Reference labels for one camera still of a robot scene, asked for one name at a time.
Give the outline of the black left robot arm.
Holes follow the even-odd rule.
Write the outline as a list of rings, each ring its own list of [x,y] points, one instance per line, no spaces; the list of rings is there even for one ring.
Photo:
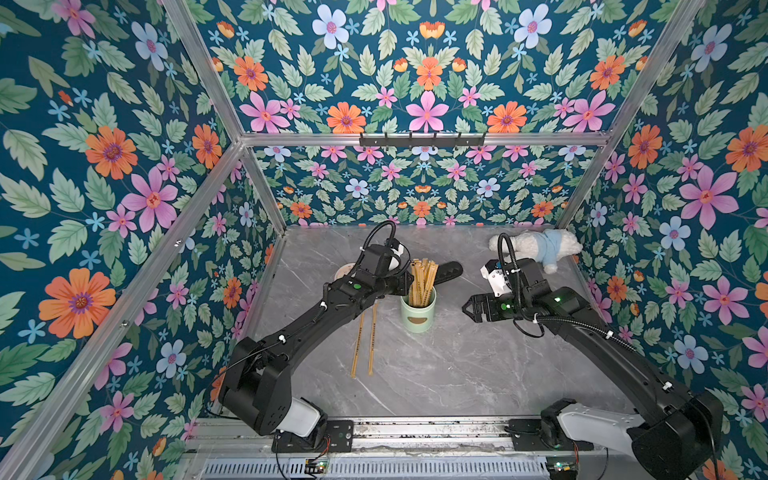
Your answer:
[[[223,372],[218,402],[259,435],[318,434],[320,409],[292,393],[292,374],[324,340],[375,302],[407,288],[407,248],[392,220],[366,237],[351,270],[323,285],[320,300],[287,326],[260,339],[240,340]]]

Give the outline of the tan paper straw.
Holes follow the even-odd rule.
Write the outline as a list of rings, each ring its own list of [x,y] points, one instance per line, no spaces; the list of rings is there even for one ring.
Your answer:
[[[355,342],[355,348],[354,348],[354,355],[353,355],[353,361],[352,361],[352,367],[350,371],[350,377],[356,378],[357,376],[357,368],[359,363],[359,356],[360,356],[360,348],[362,344],[362,336],[364,331],[364,325],[365,325],[365,312],[361,313],[359,317],[359,323],[358,323],[358,331],[357,331],[357,337]]]
[[[370,332],[370,341],[369,341],[369,359],[368,359],[368,375],[369,376],[373,376],[374,374],[377,319],[378,319],[378,304],[374,303],[372,307],[372,321],[371,321],[371,332]]]

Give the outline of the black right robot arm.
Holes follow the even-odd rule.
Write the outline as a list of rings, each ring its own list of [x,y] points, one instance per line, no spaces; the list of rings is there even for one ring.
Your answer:
[[[686,479],[718,463],[724,407],[715,395],[695,394],[654,366],[575,290],[551,289],[541,266],[517,259],[508,234],[498,235],[496,251],[483,268],[491,292],[471,296],[463,313],[476,323],[529,322],[539,337],[551,332],[599,368],[634,408],[622,414],[562,398],[540,414],[534,434],[544,445],[603,446],[633,457],[655,479]]]

